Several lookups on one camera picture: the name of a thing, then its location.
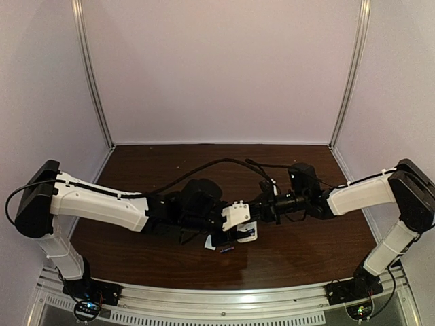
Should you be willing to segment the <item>purple AAA battery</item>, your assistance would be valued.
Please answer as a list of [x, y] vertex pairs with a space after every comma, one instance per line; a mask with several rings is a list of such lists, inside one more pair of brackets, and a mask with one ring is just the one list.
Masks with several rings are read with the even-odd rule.
[[227, 247], [225, 249], [221, 249], [220, 253], [221, 254], [229, 253], [229, 252], [233, 251], [234, 249], [235, 249], [234, 247]]

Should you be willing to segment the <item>white battery cover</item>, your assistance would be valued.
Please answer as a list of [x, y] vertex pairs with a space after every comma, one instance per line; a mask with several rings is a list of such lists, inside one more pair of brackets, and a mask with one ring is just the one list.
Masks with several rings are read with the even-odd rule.
[[204, 248], [208, 249], [208, 250], [215, 251], [216, 247], [212, 245], [212, 241], [211, 240], [212, 240], [211, 235], [208, 235], [206, 240], [205, 240], [205, 243], [204, 243]]

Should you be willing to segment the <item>white remote control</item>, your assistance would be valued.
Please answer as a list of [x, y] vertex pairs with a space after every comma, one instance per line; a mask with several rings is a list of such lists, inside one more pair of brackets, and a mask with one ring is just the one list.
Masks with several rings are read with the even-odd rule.
[[250, 223], [239, 224], [237, 226], [237, 232], [241, 233], [241, 235], [237, 236], [238, 243], [253, 242], [258, 238], [257, 222], [253, 221]]

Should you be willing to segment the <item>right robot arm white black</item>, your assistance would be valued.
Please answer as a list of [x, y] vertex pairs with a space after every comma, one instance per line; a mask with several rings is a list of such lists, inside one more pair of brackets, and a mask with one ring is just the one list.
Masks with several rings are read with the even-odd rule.
[[307, 163], [286, 166], [291, 191], [276, 195], [267, 188], [249, 204], [251, 220], [281, 222], [281, 216], [303, 211], [320, 220], [382, 204], [396, 204], [400, 216], [353, 273], [352, 291], [366, 295], [379, 276], [422, 234], [434, 228], [434, 183], [411, 160], [380, 173], [322, 189], [315, 168]]

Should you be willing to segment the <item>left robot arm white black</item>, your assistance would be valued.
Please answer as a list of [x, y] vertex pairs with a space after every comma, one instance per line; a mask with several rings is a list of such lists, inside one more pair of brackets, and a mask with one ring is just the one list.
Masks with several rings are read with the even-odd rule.
[[244, 202], [226, 204], [212, 181], [193, 179], [178, 191], [161, 196], [123, 192], [87, 183], [59, 169], [48, 160], [22, 194], [15, 228], [37, 241], [60, 271], [64, 284], [89, 288], [94, 285], [90, 265], [63, 235], [58, 216], [73, 216], [113, 224], [132, 232], [169, 228], [180, 233], [206, 234], [212, 247], [238, 238], [240, 224], [250, 221]]

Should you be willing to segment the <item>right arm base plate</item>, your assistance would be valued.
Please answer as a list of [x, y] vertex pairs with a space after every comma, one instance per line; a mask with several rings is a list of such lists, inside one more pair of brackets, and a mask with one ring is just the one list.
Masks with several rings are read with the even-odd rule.
[[333, 280], [324, 287], [329, 305], [342, 304], [368, 298], [383, 292], [379, 277], [363, 276], [348, 280]]

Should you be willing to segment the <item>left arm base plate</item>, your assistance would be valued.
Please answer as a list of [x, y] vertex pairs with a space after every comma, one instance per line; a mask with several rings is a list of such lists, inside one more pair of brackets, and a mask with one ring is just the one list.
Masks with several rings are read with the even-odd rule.
[[99, 280], [66, 280], [63, 293], [78, 300], [89, 300], [103, 305], [117, 306], [121, 294], [121, 286]]

